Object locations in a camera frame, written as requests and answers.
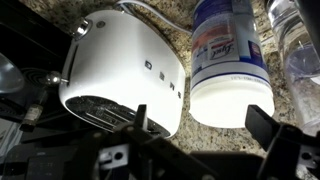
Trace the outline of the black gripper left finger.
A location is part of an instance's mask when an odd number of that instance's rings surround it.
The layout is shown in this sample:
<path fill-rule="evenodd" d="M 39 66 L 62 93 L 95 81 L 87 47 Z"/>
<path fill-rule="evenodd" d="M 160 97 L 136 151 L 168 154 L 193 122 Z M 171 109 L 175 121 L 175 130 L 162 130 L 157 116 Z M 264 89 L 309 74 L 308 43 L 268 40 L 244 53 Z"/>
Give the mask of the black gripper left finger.
<path fill-rule="evenodd" d="M 148 127 L 148 119 L 147 119 L 147 106 L 145 104 L 141 104 L 138 106 L 138 110 L 136 112 L 134 124 L 144 131 L 147 130 Z"/>

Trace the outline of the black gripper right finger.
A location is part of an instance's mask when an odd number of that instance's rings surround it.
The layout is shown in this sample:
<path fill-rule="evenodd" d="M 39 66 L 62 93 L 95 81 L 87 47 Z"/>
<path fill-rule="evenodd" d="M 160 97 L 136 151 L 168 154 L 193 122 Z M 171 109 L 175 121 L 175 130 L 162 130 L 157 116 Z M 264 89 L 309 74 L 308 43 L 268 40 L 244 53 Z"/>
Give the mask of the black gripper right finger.
<path fill-rule="evenodd" d="M 267 151 L 280 125 L 259 106 L 249 105 L 245 127 L 259 145 Z"/>

